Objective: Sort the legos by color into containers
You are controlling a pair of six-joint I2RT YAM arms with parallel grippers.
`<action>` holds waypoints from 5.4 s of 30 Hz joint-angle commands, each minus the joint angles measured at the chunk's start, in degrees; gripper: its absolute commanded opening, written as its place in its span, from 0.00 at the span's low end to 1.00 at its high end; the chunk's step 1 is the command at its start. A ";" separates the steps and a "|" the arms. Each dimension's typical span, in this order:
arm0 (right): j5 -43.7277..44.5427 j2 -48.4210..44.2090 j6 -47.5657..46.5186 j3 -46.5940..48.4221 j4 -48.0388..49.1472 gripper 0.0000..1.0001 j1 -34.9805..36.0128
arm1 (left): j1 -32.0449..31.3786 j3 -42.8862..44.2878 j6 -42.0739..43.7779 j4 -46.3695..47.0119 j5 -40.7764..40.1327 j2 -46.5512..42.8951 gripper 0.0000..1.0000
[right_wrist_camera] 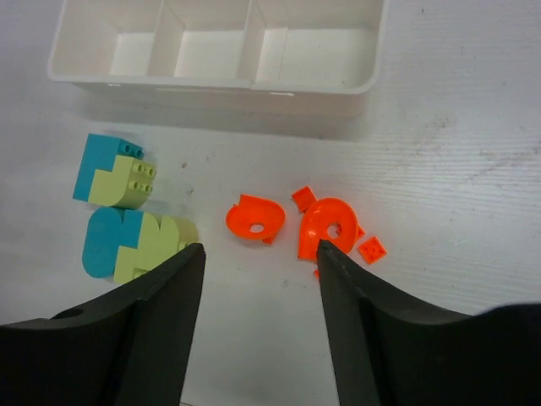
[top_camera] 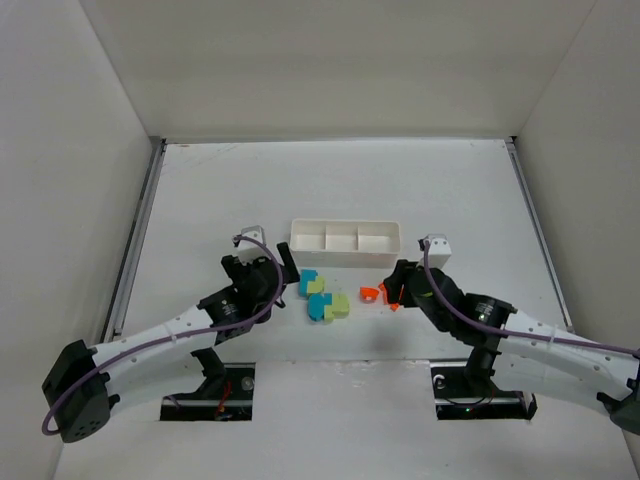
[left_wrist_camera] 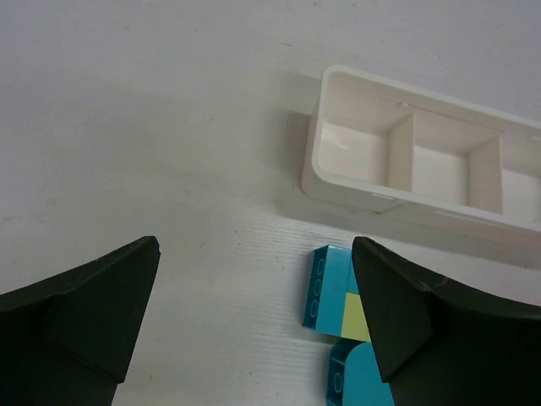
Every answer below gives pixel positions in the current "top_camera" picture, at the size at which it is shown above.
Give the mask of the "orange round lego piece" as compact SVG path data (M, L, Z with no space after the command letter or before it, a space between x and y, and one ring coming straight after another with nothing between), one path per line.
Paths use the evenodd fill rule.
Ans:
M359 296L364 303L374 303L380 295L380 290L376 287L362 286L359 289Z
M391 301L389 300L388 289L386 288L386 286L385 286L384 282L382 282L382 283L379 285L379 289L380 289L380 291L381 291L381 294L382 294L382 297L383 297L383 302L384 302L384 304L385 304L385 305L388 305L388 306L390 306L390 307L391 307L391 306L393 305L393 302L391 302Z

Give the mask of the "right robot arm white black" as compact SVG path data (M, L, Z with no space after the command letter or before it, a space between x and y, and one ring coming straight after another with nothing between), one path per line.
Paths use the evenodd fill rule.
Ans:
M468 408L495 394L547 397L584 406L639 432L639 353L587 340L536 320L497 298L466 293L442 270L400 260L382 282L386 300L419 309L434 327L470 347L435 395Z

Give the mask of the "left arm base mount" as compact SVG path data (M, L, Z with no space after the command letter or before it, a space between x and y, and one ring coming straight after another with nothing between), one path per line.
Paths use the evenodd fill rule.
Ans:
M162 422L244 422L253 416L256 365L223 363L212 349L191 356L204 376L198 387L187 393L165 397L160 409Z

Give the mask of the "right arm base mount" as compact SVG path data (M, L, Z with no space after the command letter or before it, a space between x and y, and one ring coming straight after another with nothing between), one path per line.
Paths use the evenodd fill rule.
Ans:
M434 404L440 421L524 420L538 410L533 394L501 390L492 381L496 354L475 348L467 359L430 364Z

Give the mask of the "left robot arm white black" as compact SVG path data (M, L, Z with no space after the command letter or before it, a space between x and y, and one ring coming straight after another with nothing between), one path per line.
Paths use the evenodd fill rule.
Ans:
M287 243L248 263L227 255L231 283L176 317L129 337L93 346L67 344L42 384L49 407L41 430L65 443L88 438L123 410L181 394L209 394L223 382L217 346L267 322L284 308L286 287L300 275Z

